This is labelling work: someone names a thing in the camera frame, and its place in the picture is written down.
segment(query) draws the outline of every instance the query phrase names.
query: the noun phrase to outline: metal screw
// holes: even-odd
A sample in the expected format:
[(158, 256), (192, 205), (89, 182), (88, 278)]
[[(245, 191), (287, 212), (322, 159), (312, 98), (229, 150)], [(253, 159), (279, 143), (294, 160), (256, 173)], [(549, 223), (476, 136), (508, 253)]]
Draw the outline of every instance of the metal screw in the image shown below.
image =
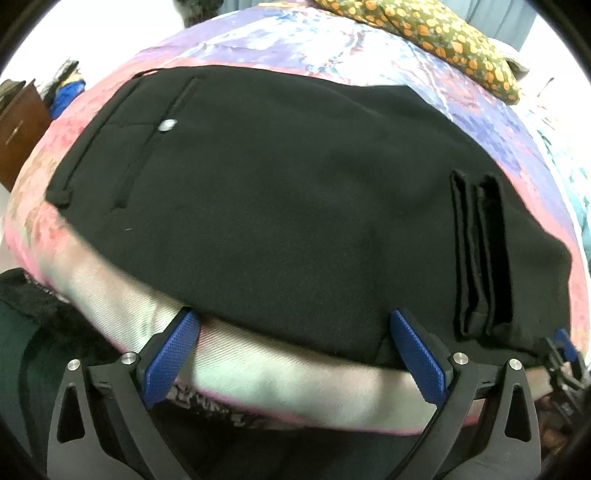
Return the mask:
[(519, 360), (517, 360), (516, 358), (512, 358), (511, 360), (509, 360), (509, 366), (513, 369), (513, 370), (521, 370), (521, 362)]
[(124, 365), (131, 365), (135, 362), (138, 356), (134, 352), (127, 352), (121, 356), (121, 363)]
[(453, 361), (458, 365), (466, 365), (468, 363), (468, 356), (462, 352), (454, 353)]
[(68, 370), (73, 372), (74, 370), (78, 370), (79, 366), (80, 366), (80, 360), (75, 358), (74, 360), (70, 360), (70, 362), (68, 363)]

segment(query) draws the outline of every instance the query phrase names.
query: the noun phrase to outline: gray fabric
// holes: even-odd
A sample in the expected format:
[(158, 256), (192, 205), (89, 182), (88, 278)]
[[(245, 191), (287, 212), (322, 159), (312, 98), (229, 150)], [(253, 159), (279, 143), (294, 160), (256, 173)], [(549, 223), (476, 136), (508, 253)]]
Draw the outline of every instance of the gray fabric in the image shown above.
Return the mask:
[[(225, 0), (218, 14), (254, 7), (263, 0)], [(535, 20), (535, 10), (526, 0), (443, 0), (457, 15), (484, 35), (516, 50), (525, 41)]]
[(235, 10), (245, 10), (260, 4), (262, 1), (263, 0), (225, 0), (217, 13), (223, 15)]
[(496, 47), (496, 50), (505, 57), (505, 60), (509, 64), (509, 68), (513, 72), (513, 75), (515, 75), (515, 80), (518, 82), (531, 70), (527, 58), (510, 45), (495, 38), (491, 38), (491, 44), (493, 44)]

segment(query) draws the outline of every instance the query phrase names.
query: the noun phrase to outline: button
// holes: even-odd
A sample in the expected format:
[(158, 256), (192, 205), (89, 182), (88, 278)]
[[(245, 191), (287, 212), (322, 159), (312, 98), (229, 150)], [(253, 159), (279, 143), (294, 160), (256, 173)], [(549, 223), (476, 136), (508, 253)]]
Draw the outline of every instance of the button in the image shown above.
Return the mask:
[(169, 118), (168, 120), (164, 120), (159, 126), (158, 130), (161, 132), (168, 132), (174, 128), (177, 124), (177, 121), (174, 118)]

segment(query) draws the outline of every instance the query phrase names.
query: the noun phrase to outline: pillow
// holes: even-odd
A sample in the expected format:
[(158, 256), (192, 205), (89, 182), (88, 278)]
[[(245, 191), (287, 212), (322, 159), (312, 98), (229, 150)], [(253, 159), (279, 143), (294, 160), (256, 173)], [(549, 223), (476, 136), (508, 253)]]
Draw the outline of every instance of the pillow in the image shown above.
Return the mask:
[(323, 8), (401, 35), (469, 76), (508, 105), (519, 87), (489, 38), (437, 0), (315, 0)]
[(513, 72), (517, 81), (521, 80), (531, 70), (530, 63), (527, 59), (516, 49), (507, 45), (501, 40), (491, 38), (489, 40), (491, 45), (496, 47), (497, 52), (505, 58), (505, 61), (509, 64), (509, 68)]

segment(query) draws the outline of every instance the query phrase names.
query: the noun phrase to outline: drawer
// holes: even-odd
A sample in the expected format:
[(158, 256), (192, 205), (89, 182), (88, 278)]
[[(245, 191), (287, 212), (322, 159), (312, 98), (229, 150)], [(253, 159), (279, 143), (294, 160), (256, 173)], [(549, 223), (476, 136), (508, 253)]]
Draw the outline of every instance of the drawer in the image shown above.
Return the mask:
[(49, 111), (33, 82), (0, 113), (0, 183), (8, 191), (50, 124)]

